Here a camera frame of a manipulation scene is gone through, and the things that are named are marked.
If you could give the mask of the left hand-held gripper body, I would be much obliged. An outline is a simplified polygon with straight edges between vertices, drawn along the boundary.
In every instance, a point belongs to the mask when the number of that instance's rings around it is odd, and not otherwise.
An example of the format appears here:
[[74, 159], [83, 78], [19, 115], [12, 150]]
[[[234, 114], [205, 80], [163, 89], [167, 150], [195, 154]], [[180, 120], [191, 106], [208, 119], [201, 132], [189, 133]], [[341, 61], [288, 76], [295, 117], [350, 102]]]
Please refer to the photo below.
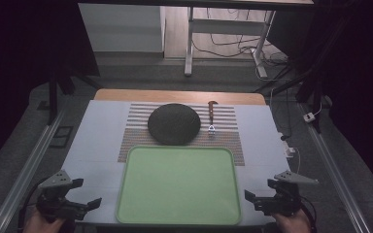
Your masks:
[[36, 208], [47, 222], [54, 222], [57, 218], [83, 220], [86, 204], [71, 202], [66, 194], [72, 188], [72, 179], [65, 170], [60, 170], [38, 185], [41, 194]]

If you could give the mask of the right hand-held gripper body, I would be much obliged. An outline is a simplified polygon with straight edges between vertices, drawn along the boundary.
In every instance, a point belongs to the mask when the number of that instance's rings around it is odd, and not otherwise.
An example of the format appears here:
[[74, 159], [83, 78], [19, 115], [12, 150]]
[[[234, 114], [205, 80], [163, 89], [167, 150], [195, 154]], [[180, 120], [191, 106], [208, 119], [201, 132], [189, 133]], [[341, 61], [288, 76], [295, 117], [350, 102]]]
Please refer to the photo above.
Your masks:
[[262, 211], [266, 216], [281, 214], [292, 216], [301, 209], [301, 196], [299, 194], [300, 184], [318, 184], [318, 180], [313, 180], [302, 175], [285, 171], [277, 174], [272, 179], [278, 182], [274, 189], [276, 194], [273, 197], [257, 197], [253, 204], [256, 211]]

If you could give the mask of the person's right hand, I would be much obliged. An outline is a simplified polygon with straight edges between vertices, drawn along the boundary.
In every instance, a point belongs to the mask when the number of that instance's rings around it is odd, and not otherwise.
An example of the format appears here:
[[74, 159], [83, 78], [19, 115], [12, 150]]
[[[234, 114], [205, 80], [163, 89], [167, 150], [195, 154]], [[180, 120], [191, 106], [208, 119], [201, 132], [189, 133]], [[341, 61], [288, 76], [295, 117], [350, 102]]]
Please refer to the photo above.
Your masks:
[[272, 217], [283, 233], [312, 233], [310, 220], [302, 210], [292, 216], [273, 214]]

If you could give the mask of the person's left hand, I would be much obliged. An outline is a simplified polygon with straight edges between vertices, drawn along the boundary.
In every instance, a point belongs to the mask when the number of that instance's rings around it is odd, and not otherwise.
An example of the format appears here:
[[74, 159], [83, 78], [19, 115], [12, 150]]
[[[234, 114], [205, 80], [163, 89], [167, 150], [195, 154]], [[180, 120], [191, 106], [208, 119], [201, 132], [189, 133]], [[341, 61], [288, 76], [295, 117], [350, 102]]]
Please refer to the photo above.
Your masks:
[[57, 218], [54, 222], [47, 222], [46, 219], [35, 210], [28, 221], [24, 224], [22, 233], [58, 233], [65, 220]]

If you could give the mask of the pale grey table mat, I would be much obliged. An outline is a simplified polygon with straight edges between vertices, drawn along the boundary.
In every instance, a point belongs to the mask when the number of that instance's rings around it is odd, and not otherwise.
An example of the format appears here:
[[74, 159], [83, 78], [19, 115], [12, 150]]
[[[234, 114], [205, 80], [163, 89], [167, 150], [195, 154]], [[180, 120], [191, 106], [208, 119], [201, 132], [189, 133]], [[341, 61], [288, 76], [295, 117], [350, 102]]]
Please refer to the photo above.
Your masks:
[[[118, 221], [116, 210], [125, 163], [118, 162], [124, 128], [133, 102], [92, 101], [62, 165], [71, 178], [84, 180], [82, 187], [69, 192], [70, 199], [87, 202], [101, 198], [98, 209], [84, 221], [103, 226], [158, 226], [160, 224], [126, 224]], [[231, 105], [235, 108], [245, 159], [235, 174], [242, 218], [235, 225], [161, 225], [175, 226], [256, 226], [268, 222], [268, 216], [254, 209], [244, 197], [244, 190], [261, 197], [274, 195], [267, 180], [288, 169], [284, 146], [267, 106]]]

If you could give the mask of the striped woven placemat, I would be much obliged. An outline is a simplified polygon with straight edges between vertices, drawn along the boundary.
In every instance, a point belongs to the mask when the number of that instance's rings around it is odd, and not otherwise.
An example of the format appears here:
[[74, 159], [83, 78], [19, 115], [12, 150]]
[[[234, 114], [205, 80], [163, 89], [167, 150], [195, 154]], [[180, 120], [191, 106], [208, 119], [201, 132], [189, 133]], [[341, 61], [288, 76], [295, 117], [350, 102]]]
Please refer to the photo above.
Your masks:
[[[119, 149], [118, 162], [125, 163], [129, 150], [138, 145], [158, 146], [148, 130], [148, 118], [160, 107], [159, 102], [133, 102], [124, 128], [123, 139]], [[210, 117], [207, 104], [190, 104], [200, 116], [201, 129], [197, 136], [187, 145], [189, 147], [222, 147], [229, 149], [234, 156], [236, 166], [244, 166], [245, 159], [239, 135], [235, 108], [231, 105], [214, 106], [215, 134], [210, 135]]]

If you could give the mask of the green plastic tray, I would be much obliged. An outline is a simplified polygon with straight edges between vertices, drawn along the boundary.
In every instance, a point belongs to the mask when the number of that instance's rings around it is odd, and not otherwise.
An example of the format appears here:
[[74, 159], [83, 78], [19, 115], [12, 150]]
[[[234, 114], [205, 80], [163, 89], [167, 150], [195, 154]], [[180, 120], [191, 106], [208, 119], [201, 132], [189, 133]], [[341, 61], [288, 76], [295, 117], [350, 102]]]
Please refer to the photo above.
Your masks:
[[116, 216], [126, 224], [239, 223], [242, 214], [232, 152], [208, 147], [132, 148]]

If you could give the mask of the black stand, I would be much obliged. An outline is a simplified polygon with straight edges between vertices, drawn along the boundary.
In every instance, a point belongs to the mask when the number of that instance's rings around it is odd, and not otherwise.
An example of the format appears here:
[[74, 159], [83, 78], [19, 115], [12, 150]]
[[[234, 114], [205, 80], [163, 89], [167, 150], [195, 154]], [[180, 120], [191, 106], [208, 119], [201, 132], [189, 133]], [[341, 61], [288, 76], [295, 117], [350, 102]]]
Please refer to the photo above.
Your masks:
[[299, 83], [301, 86], [295, 95], [295, 99], [298, 103], [305, 103], [310, 96], [313, 96], [311, 114], [314, 116], [314, 119], [304, 119], [304, 121], [311, 123], [316, 131], [320, 133], [320, 112], [322, 110], [322, 69], [318, 65], [312, 65], [307, 71], [300, 74], [295, 79], [272, 88], [267, 92], [267, 95], [272, 98]]
[[89, 86], [99, 90], [102, 88], [90, 75], [85, 75], [77, 68], [70, 65], [56, 65], [49, 75], [49, 120], [48, 125], [52, 125], [58, 116], [58, 94], [60, 89], [63, 94], [72, 95], [76, 88], [72, 78], [76, 77]]

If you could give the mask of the dark round plate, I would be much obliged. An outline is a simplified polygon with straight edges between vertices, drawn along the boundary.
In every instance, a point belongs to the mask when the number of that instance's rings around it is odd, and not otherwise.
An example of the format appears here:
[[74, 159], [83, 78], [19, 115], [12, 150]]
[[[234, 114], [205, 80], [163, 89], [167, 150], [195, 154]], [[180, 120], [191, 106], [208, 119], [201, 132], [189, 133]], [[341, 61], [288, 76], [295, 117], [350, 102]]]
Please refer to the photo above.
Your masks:
[[156, 108], [148, 119], [148, 129], [159, 143], [181, 146], [190, 143], [199, 133], [201, 119], [191, 107], [171, 103]]

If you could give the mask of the white cabinet panel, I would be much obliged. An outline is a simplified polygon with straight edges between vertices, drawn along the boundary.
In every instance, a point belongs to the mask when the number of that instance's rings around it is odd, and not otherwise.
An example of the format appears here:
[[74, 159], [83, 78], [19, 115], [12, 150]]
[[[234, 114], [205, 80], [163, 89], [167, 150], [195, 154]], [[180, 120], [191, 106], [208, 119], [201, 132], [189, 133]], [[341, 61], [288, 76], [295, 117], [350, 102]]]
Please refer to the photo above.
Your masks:
[[80, 3], [79, 8], [94, 51], [164, 52], [164, 7]]

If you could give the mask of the aluminium rail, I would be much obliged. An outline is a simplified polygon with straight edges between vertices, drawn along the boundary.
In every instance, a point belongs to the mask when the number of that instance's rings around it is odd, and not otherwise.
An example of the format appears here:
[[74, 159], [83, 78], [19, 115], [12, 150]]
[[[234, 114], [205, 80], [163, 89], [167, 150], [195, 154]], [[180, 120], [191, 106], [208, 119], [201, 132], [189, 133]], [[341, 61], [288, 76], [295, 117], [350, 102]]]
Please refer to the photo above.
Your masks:
[[41, 163], [43, 156], [49, 147], [51, 139], [54, 136], [54, 133], [64, 115], [65, 109], [62, 108], [58, 112], [58, 115], [54, 118], [53, 122], [44, 128], [38, 142], [34, 146], [24, 166], [20, 170], [20, 173], [11, 187], [9, 194], [6, 196], [2, 206], [0, 207], [0, 233], [5, 233], [7, 227], [9, 226], [9, 223], [17, 210], [18, 204], [25, 194], [27, 187], [31, 183], [32, 178], [37, 171], [37, 168]]
[[332, 183], [337, 190], [341, 202], [344, 204], [346, 212], [352, 222], [356, 233], [371, 233], [371, 229], [360, 209], [357, 200], [350, 191], [336, 161], [332, 157], [322, 135], [315, 129], [311, 123], [306, 123], [308, 131], [312, 137], [314, 144], [322, 158], [322, 163], [330, 176]]

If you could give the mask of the black rectangular floor frame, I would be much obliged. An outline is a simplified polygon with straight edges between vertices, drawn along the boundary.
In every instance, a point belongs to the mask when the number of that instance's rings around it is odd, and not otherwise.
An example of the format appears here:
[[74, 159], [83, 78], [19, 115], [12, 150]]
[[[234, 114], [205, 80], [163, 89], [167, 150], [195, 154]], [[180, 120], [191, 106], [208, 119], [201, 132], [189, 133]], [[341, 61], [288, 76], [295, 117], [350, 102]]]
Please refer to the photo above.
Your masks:
[[54, 149], [65, 149], [71, 138], [73, 126], [58, 126], [50, 143]]

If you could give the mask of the white metal desk frame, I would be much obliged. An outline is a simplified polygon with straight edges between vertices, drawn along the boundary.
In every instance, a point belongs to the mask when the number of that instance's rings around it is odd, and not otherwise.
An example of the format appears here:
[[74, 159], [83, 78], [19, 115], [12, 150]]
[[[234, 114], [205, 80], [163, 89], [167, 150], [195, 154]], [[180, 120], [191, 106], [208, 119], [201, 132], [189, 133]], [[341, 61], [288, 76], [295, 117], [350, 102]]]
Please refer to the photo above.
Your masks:
[[266, 11], [263, 21], [250, 20], [232, 20], [232, 19], [214, 19], [210, 17], [195, 18], [194, 8], [187, 8], [187, 45], [186, 45], [186, 63], [185, 76], [192, 74], [192, 51], [194, 34], [218, 34], [218, 35], [242, 35], [256, 36], [257, 44], [250, 47], [249, 51], [254, 60], [257, 74], [260, 78], [266, 78], [267, 73], [262, 64], [261, 52], [264, 47], [270, 26], [272, 25], [274, 11]]

